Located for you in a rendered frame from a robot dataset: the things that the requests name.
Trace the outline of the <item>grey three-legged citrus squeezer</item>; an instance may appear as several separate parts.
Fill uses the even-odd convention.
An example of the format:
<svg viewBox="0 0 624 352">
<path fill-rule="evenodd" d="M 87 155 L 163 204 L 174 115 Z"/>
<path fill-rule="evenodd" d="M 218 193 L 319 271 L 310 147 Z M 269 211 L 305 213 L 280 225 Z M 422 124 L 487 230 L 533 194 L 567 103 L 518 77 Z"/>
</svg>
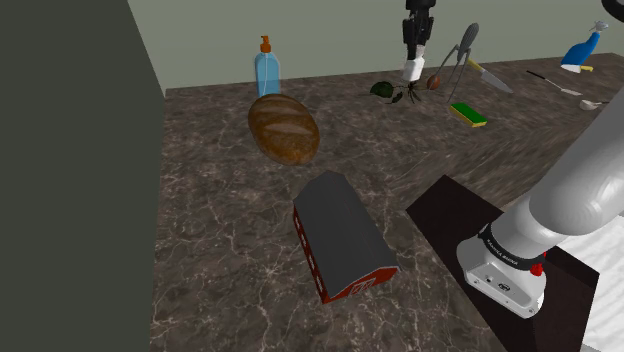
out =
<svg viewBox="0 0 624 352">
<path fill-rule="evenodd" d="M 468 59 L 470 58 L 470 54 L 471 54 L 471 51 L 472 51 L 471 45 L 474 42 L 476 36 L 478 35 L 479 29 L 480 29 L 480 26 L 479 26 L 478 23 L 470 24 L 466 28 L 466 30 L 465 30 L 465 32 L 464 32 L 464 34 L 462 36 L 461 41 L 458 44 L 455 44 L 452 47 L 450 52 L 446 55 L 446 57 L 444 58 L 443 62 L 441 63 L 441 65 L 437 69 L 436 73 L 433 75 L 434 78 L 438 78 L 439 77 L 439 73 L 440 73 L 442 67 L 446 64 L 448 59 L 453 54 L 456 55 L 456 64 L 455 64 L 455 66 L 454 66 L 454 68 L 453 68 L 453 70 L 452 70 L 452 72 L 451 72 L 451 74 L 449 76 L 448 82 L 451 81 L 451 78 L 452 78 L 453 74 L 455 73 L 457 67 L 459 65 L 462 65 L 462 68 L 460 70 L 460 73 L 459 73 L 459 76 L 458 76 L 458 80 L 455 83 L 455 86 L 454 86 L 454 88 L 453 88 L 453 90 L 452 90 L 452 92 L 451 92 L 451 94 L 450 94 L 450 96 L 448 98 L 448 101 L 450 101 L 451 98 L 453 97 L 453 95 L 455 93 L 455 90 L 456 90 L 456 88 L 457 88 L 457 86 L 459 84 L 459 81 L 461 80 L 461 77 L 462 77 L 464 69 L 465 69 L 465 65 L 467 64 Z"/>
</svg>

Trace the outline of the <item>green leafy plant dark stems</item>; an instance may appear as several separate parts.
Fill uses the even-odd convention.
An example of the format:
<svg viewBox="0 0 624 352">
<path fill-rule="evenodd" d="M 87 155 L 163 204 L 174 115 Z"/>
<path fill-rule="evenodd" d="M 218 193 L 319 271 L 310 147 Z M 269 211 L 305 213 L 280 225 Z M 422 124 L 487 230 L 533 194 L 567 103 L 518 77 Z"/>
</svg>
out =
<svg viewBox="0 0 624 352">
<path fill-rule="evenodd" d="M 379 81 L 371 86 L 369 94 L 387 99 L 387 104 L 396 104 L 405 97 L 415 104 L 422 101 L 418 94 L 419 91 L 420 88 L 416 82 L 409 82 L 406 85 L 393 85 L 388 81 Z"/>
</svg>

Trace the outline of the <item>green and yellow sponge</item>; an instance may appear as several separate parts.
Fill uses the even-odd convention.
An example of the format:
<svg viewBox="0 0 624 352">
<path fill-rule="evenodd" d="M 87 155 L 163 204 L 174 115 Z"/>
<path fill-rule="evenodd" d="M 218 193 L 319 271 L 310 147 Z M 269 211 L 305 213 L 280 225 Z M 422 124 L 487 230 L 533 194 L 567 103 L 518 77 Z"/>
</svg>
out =
<svg viewBox="0 0 624 352">
<path fill-rule="evenodd" d="M 485 126 L 488 122 L 488 120 L 483 115 L 475 111 L 472 107 L 464 102 L 451 104 L 449 106 L 449 110 L 457 115 L 459 118 L 463 119 L 473 128 Z"/>
</svg>

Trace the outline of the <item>blue soap dispenser orange pump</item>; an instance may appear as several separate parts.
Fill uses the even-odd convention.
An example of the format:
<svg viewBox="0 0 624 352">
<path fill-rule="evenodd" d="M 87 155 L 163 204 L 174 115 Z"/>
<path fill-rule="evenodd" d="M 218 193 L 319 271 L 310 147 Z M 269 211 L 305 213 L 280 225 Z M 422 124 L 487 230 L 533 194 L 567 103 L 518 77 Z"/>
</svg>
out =
<svg viewBox="0 0 624 352">
<path fill-rule="evenodd" d="M 254 58 L 254 70 L 258 97 L 280 93 L 280 64 L 268 35 L 262 36 L 260 52 Z"/>
</svg>

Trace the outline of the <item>blue spray bottle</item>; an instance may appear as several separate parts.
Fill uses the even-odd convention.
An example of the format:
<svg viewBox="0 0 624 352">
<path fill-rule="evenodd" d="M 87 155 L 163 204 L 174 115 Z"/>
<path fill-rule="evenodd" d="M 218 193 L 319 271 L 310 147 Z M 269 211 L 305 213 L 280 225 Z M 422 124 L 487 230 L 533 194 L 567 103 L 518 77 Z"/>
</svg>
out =
<svg viewBox="0 0 624 352">
<path fill-rule="evenodd" d="M 585 42 L 572 46 L 562 58 L 560 67 L 573 73 L 581 73 L 582 71 L 592 72 L 593 67 L 585 65 L 585 61 L 596 48 L 601 33 L 608 27 L 609 25 L 606 22 L 596 21 L 590 29 L 591 35 L 589 38 Z"/>
</svg>

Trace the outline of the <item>brown bread loaf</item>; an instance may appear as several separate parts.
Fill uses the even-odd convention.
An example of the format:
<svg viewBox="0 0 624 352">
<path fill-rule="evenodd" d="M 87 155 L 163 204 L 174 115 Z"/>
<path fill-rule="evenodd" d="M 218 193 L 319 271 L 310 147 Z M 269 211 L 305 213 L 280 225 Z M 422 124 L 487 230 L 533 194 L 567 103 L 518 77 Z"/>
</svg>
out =
<svg viewBox="0 0 624 352">
<path fill-rule="evenodd" d="M 258 98 L 249 109 L 248 126 L 258 148 L 282 165 L 310 162 L 320 145 L 319 128 L 312 115 L 287 95 Z"/>
</svg>

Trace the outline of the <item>dark robot stand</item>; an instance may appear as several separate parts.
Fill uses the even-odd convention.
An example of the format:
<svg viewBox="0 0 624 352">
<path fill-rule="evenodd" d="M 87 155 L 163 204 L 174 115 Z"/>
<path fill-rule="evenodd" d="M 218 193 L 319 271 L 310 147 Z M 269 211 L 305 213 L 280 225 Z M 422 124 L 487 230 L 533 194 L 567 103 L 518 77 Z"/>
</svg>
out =
<svg viewBox="0 0 624 352">
<path fill-rule="evenodd" d="M 580 352 L 599 273 L 555 246 L 543 264 L 545 300 L 523 319 L 465 281 L 458 244 L 502 211 L 443 175 L 406 212 L 507 352 Z"/>
</svg>

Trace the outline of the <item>red toy barn grey roof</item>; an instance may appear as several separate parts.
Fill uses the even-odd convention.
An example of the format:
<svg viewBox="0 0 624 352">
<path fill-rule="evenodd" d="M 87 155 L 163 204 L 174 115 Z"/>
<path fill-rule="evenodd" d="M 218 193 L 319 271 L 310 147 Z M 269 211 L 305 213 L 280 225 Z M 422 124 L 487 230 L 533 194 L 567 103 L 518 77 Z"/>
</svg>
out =
<svg viewBox="0 0 624 352">
<path fill-rule="evenodd" d="M 307 182 L 293 200 L 293 223 L 324 304 L 357 295 L 400 271 L 343 174 L 327 170 Z"/>
</svg>

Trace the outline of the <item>yellow-handled kitchen knife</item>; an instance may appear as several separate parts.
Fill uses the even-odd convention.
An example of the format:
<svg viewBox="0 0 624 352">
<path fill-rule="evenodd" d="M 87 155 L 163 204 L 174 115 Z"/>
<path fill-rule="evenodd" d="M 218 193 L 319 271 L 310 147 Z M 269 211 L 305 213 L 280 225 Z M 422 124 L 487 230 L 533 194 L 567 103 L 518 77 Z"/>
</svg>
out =
<svg viewBox="0 0 624 352">
<path fill-rule="evenodd" d="M 493 75 L 491 72 L 489 72 L 488 70 L 486 70 L 485 68 L 483 68 L 481 65 L 479 65 L 477 62 L 475 62 L 473 59 L 468 58 L 467 59 L 467 64 L 470 65 L 473 69 L 479 71 L 481 73 L 480 78 L 492 85 L 493 87 L 502 90 L 506 93 L 512 93 L 513 90 L 507 85 L 505 84 L 503 81 L 501 81 L 499 78 L 497 78 L 495 75 Z"/>
</svg>

